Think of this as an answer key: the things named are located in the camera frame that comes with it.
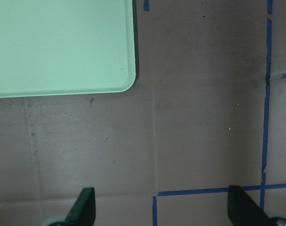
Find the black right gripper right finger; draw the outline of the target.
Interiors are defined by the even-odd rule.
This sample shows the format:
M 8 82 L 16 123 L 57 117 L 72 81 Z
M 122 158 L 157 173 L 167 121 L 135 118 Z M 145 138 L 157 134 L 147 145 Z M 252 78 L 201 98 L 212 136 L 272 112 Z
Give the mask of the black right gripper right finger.
M 227 213 L 233 226 L 275 225 L 240 186 L 228 188 Z

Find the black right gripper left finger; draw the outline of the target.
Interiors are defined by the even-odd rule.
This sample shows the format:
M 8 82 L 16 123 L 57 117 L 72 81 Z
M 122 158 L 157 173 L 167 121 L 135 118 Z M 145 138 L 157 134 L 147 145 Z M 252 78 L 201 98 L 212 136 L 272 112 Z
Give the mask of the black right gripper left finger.
M 83 188 L 64 220 L 64 226 L 93 226 L 96 218 L 95 190 Z

